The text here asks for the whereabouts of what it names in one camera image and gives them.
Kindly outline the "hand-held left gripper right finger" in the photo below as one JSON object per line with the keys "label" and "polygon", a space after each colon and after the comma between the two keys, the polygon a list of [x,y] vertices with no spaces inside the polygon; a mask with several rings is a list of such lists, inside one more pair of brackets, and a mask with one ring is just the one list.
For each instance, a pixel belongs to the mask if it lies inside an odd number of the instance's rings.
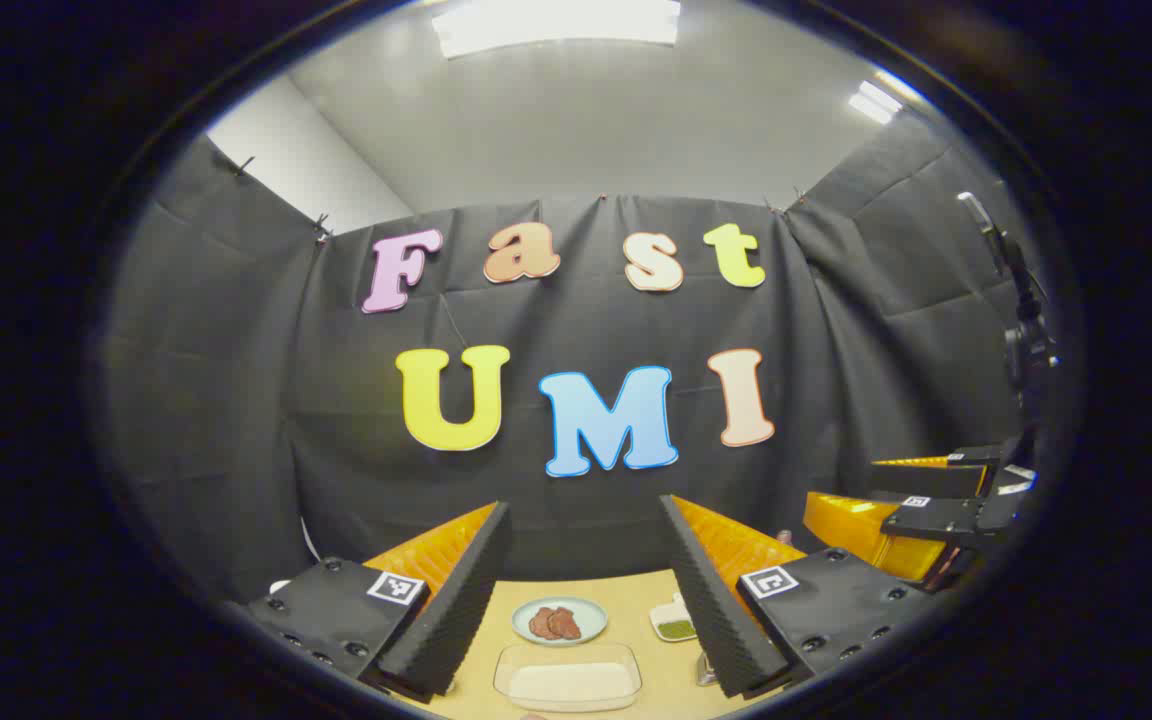
{"label": "hand-held left gripper right finger", "polygon": [[728,697],[849,665],[931,606],[849,550],[801,553],[685,498],[658,502],[685,611]]}

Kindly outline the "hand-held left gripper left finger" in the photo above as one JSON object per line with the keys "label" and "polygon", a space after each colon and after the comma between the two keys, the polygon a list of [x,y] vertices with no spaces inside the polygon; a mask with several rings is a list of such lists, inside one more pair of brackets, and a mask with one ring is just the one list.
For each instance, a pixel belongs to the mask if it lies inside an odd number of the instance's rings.
{"label": "hand-held left gripper left finger", "polygon": [[236,615],[314,667],[426,703],[465,660],[511,538],[508,503],[488,503],[366,562],[325,556]]}

